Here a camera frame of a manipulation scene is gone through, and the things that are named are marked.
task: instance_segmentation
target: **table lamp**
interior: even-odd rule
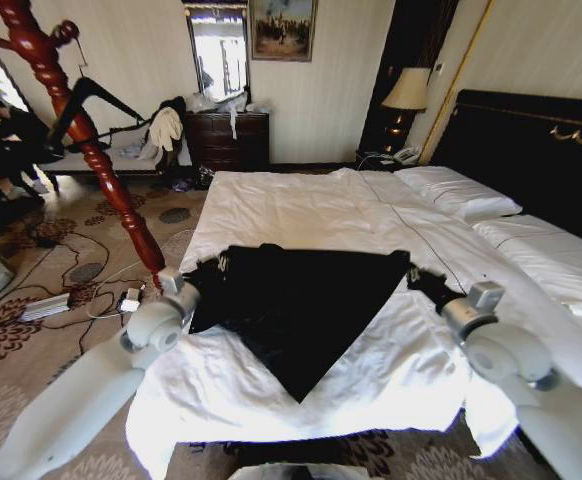
[[[429,68],[403,68],[393,90],[382,102],[383,107],[398,110],[397,117],[385,130],[386,153],[393,154],[404,146],[416,113],[427,108],[429,72]]]

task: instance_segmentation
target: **black headboard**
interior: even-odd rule
[[[462,90],[431,164],[582,237],[582,100]]]

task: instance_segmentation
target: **wooden dresser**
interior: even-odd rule
[[[269,166],[269,115],[238,113],[233,139],[228,113],[187,113],[184,134],[196,170],[252,172]]]

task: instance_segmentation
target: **patterned carpet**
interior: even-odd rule
[[[17,272],[0,293],[0,443],[24,406],[62,374],[82,350],[111,336],[126,321],[115,311],[120,294],[147,284],[142,265],[110,276],[137,260],[127,234],[97,185],[62,177],[61,193],[11,223],[0,234],[0,254]],[[176,193],[149,179],[129,181],[134,205],[146,218],[167,260],[177,266],[189,243],[205,199],[204,192]],[[107,280],[87,306],[100,283]],[[63,292],[71,310],[42,321],[16,319],[25,305]],[[89,447],[49,479],[146,478],[124,436],[127,408],[120,411]],[[366,467],[386,479],[549,479],[517,437],[489,460],[472,460],[477,449],[462,415],[446,433],[372,431],[341,438],[278,444],[179,445],[167,478],[225,480],[243,465],[273,461],[339,463]]]

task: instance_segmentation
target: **painting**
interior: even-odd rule
[[[250,0],[253,60],[310,62],[318,0]]]

